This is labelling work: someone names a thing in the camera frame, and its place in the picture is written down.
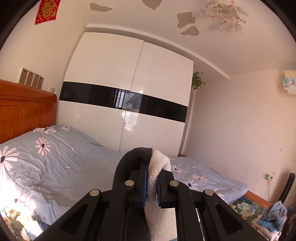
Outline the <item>dark grey fleece jacket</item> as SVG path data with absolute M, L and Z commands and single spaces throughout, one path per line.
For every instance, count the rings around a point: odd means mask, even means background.
M 177 238 L 176 215 L 173 208 L 161 209 L 157 198 L 157 177 L 161 170 L 171 171 L 170 158 L 157 149 L 134 148 L 119 161 L 112 187 L 129 179 L 132 171 L 148 163 L 145 207 L 128 211 L 126 240 L 173 240 Z

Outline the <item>blue clothes pile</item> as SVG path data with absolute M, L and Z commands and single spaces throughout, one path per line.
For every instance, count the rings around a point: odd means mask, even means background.
M 267 228 L 270 232 L 282 230 L 287 217 L 287 209 L 281 201 L 272 204 L 257 221 L 257 224 Z

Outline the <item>teal floral bed blanket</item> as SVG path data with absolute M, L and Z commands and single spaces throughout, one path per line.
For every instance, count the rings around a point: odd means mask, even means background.
M 266 212 L 266 208 L 253 200 L 242 196 L 240 199 L 230 204 L 230 207 L 238 213 L 250 225 L 254 220 L 258 220 Z

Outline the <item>light blue floral quilt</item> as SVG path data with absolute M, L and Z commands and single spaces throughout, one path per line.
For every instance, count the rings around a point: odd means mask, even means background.
M 169 158 L 156 149 L 136 149 L 195 191 L 213 190 L 226 203 L 247 185 L 222 176 L 193 158 Z M 1 144 L 1 216 L 50 225 L 91 189 L 111 189 L 123 153 L 112 151 L 69 126 L 36 128 Z

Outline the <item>white black sliding wardrobe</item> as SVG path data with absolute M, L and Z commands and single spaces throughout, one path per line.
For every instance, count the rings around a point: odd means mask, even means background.
M 57 122 L 126 152 L 179 153 L 188 112 L 193 61 L 143 40 L 82 35 L 60 91 Z

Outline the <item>hanging green plant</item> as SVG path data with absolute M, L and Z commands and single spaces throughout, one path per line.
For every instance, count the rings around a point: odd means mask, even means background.
M 202 88 L 203 85 L 205 85 L 205 82 L 202 80 L 201 75 L 203 73 L 196 71 L 193 73 L 193 77 L 192 77 L 192 88 L 194 90 L 198 89 L 198 88 Z

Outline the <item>orange wooden headboard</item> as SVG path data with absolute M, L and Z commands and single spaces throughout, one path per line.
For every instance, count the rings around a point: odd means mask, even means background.
M 35 128 L 56 124 L 57 96 L 10 81 L 0 81 L 1 143 Z

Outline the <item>white flower ceiling lamp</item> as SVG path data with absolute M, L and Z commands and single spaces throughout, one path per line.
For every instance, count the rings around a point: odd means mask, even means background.
M 220 32 L 232 30 L 239 34 L 250 14 L 250 11 L 237 5 L 235 1 L 208 1 L 203 11 Z

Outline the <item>orange wooden bed frame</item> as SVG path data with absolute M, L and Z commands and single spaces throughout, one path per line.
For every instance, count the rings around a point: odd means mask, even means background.
M 256 194 L 252 193 L 251 191 L 247 191 L 244 196 L 264 208 L 269 208 L 271 206 L 270 202 L 268 202 L 267 200 L 261 198 L 260 196 L 258 196 Z

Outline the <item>wall socket with green plug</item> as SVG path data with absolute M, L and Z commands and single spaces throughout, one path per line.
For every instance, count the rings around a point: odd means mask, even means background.
M 270 201 L 270 190 L 271 190 L 271 184 L 274 178 L 275 172 L 269 174 L 269 173 L 264 173 L 264 179 L 267 181 L 268 183 L 268 201 Z

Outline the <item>wall photo frame set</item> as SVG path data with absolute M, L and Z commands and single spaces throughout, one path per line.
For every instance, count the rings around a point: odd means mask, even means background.
M 27 85 L 32 88 L 42 89 L 44 78 L 26 68 L 23 68 L 18 80 L 19 84 Z

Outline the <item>wall calendar scroll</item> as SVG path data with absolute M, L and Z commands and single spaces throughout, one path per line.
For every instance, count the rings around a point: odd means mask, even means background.
M 283 78 L 283 88 L 285 93 L 296 94 L 296 70 L 285 70 Z

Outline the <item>red paper wall decoration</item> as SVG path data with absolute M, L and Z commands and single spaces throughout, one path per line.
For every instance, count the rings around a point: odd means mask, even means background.
M 55 20 L 59 4 L 60 0 L 41 0 L 35 24 Z

